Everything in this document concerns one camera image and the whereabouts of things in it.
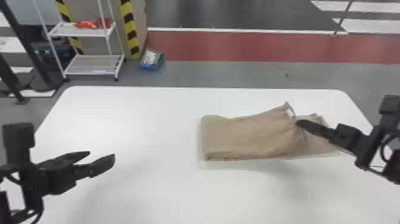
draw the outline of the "black pole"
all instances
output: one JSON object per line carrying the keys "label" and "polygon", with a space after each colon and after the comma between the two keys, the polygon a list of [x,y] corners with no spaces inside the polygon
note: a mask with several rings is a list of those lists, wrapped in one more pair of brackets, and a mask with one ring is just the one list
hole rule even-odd
{"label": "black pole", "polygon": [[8,203],[7,193],[0,191],[0,223],[12,223],[10,204]]}
{"label": "black pole", "polygon": [[354,0],[350,0],[350,1],[349,1],[349,4],[347,4],[346,10],[345,10],[345,12],[343,13],[342,18],[340,18],[340,22],[339,22],[339,24],[337,24],[337,27],[336,27],[335,31],[333,32],[333,35],[332,35],[332,36],[336,36],[337,33],[338,33],[338,30],[342,27],[342,23],[343,23],[344,19],[346,18],[347,13],[349,12],[350,7],[351,7],[351,5],[353,4],[353,2],[354,2]]}
{"label": "black pole", "polygon": [[24,46],[26,52],[28,53],[30,59],[32,60],[33,64],[35,65],[37,71],[39,72],[40,76],[42,77],[43,81],[49,85],[53,85],[51,78],[48,75],[47,70],[43,67],[43,64],[38,59],[38,56],[35,53],[35,50],[32,48],[29,39],[27,38],[26,34],[20,27],[17,19],[15,18],[13,12],[10,10],[6,0],[0,0],[0,10],[2,10],[5,18],[8,20],[11,28],[13,29],[14,33],[17,35],[21,44]]}
{"label": "black pole", "polygon": [[27,100],[25,99],[24,96],[21,95],[17,87],[20,81],[16,78],[13,71],[8,66],[7,62],[4,60],[1,54],[0,54],[0,77],[2,81],[7,85],[10,92],[12,92],[14,96],[17,98],[17,104],[26,104]]}

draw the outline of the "gray floor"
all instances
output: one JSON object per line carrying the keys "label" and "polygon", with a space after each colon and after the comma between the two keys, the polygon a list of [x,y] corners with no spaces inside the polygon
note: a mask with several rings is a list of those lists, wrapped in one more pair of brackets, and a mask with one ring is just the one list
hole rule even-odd
{"label": "gray floor", "polygon": [[136,62],[128,62],[118,83],[111,77],[72,76],[54,98],[33,98],[27,105],[14,105],[14,99],[1,98],[0,125],[32,122],[37,128],[63,90],[74,85],[340,89],[370,122],[377,123],[383,96],[400,94],[399,71],[400,65],[381,64],[169,61],[160,71],[150,72],[138,70]]}

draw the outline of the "white floor marking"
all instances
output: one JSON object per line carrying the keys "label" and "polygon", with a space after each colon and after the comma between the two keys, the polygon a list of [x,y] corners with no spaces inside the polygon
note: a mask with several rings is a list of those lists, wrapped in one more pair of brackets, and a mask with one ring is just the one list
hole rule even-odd
{"label": "white floor marking", "polygon": [[354,2],[350,11],[367,13],[400,13],[400,3]]}
{"label": "white floor marking", "polygon": [[11,67],[13,73],[30,73],[33,67]]}
{"label": "white floor marking", "polygon": [[[311,1],[322,11],[345,11],[347,1]],[[354,2],[350,7],[350,12],[365,13],[400,13],[400,3],[385,2]]]}
{"label": "white floor marking", "polygon": [[[263,30],[263,29],[207,29],[207,28],[166,28],[149,27],[149,31],[171,31],[171,32],[208,32],[208,33],[297,33],[297,34],[332,34],[332,30]],[[338,35],[347,35],[340,31]]]}
{"label": "white floor marking", "polygon": [[4,17],[3,13],[0,13],[0,27],[10,27],[7,19]]}
{"label": "white floor marking", "polygon": [[400,34],[400,21],[396,20],[360,20],[346,18],[342,27],[349,33],[393,33]]}
{"label": "white floor marking", "polygon": [[36,92],[31,89],[21,91],[24,97],[51,97],[53,96],[55,90],[49,92]]}
{"label": "white floor marking", "polygon": [[348,5],[346,1],[311,1],[322,11],[345,11]]}
{"label": "white floor marking", "polygon": [[18,38],[0,36],[0,43],[3,43],[3,42],[5,42],[5,44],[0,45],[1,53],[26,52],[25,48],[22,46],[22,44]]}
{"label": "white floor marking", "polygon": [[333,21],[335,21],[335,23],[339,23],[340,22],[340,18],[333,18]]}

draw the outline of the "white wall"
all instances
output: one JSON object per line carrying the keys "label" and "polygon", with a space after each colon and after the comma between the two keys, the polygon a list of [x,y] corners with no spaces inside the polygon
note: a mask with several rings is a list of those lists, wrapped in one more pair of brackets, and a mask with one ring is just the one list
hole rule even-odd
{"label": "white wall", "polygon": [[[12,12],[20,24],[40,24],[39,17],[33,6],[33,0],[7,0]],[[55,0],[36,0],[46,24],[57,24],[59,16]]]}

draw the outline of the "robotic arm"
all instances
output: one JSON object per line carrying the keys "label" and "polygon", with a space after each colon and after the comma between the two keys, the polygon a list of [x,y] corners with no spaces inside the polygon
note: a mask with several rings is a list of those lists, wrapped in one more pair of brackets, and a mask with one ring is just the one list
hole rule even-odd
{"label": "robotic arm", "polygon": [[[297,125],[313,135],[326,138],[333,145],[342,147],[356,157],[355,165],[360,169],[375,173],[394,184],[400,185],[400,149],[393,150],[390,158],[385,157],[385,146],[400,137],[400,97],[385,96],[379,108],[382,115],[379,125],[374,126],[369,135],[363,134],[355,127],[339,123],[331,129],[309,120],[298,120]],[[386,163],[382,171],[372,168],[371,162],[379,151]]]}
{"label": "robotic arm", "polygon": [[94,178],[115,163],[114,154],[102,157],[93,163],[76,165],[90,152],[68,153],[34,164],[30,161],[29,149],[35,146],[34,128],[30,123],[3,125],[4,146],[7,164],[0,166],[0,183],[7,178],[22,188],[25,208],[11,210],[7,193],[0,191],[0,224],[18,224],[36,216],[32,224],[43,214],[43,197],[60,195],[76,186],[83,178]]}

